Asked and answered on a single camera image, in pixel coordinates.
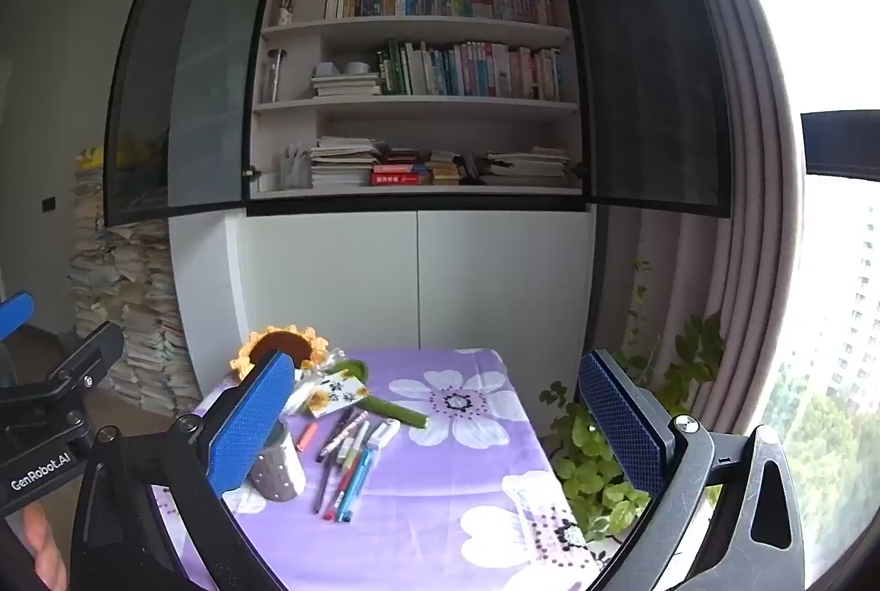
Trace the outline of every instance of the textured blue pad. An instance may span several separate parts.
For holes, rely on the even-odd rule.
[[[276,354],[211,440],[208,483],[217,496],[245,481],[290,396],[293,370],[289,355]]]
[[[663,490],[666,456],[636,410],[595,352],[581,358],[577,376],[581,397],[632,488],[657,495]]]
[[[24,291],[0,303],[0,340],[18,330],[34,314],[34,299]]]

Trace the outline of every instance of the gray wall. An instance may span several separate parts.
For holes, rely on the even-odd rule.
[[[102,144],[107,98],[132,0],[0,0],[0,270],[28,289],[32,323],[73,327],[74,157]],[[41,213],[55,196],[57,209]]]

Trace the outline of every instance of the table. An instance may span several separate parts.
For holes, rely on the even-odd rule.
[[[300,497],[271,502],[247,484],[223,495],[291,591],[572,591],[590,585],[598,567],[497,352],[348,354],[367,363],[373,393],[430,421],[424,430],[404,425],[382,451],[349,524],[311,513],[320,479],[315,455],[338,415],[321,418],[300,455],[308,479]],[[208,409],[230,384],[196,411]],[[295,439],[310,421],[285,419]],[[170,495],[155,491],[190,578],[214,588]]]

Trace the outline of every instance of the floor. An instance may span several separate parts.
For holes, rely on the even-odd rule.
[[[38,382],[44,380],[64,357],[60,343],[46,333],[23,329],[18,330],[3,343],[9,349],[10,356],[16,367],[19,382]],[[170,418],[147,412],[127,402],[109,395],[103,390],[95,390],[85,398],[85,406],[89,414],[91,427],[98,430],[105,424],[115,424],[126,435],[155,433],[168,429]],[[41,503],[46,510],[49,523],[52,525],[58,548],[69,568],[70,535],[72,534],[73,515],[76,509],[76,498],[79,495],[79,479],[56,489]]]

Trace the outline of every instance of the purple tablecloth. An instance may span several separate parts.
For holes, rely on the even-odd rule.
[[[421,431],[404,425],[383,450],[350,524],[311,513],[320,479],[314,458],[338,415],[320,420],[315,440],[300,455],[308,479],[302,496],[266,501],[246,484],[224,495],[291,591],[588,587],[597,566],[569,526],[562,489],[496,352],[353,351],[349,358],[367,363],[367,384],[376,396],[417,409],[430,422]],[[300,415],[288,419],[294,437],[308,422]],[[214,588],[170,495],[156,492],[190,578]]]

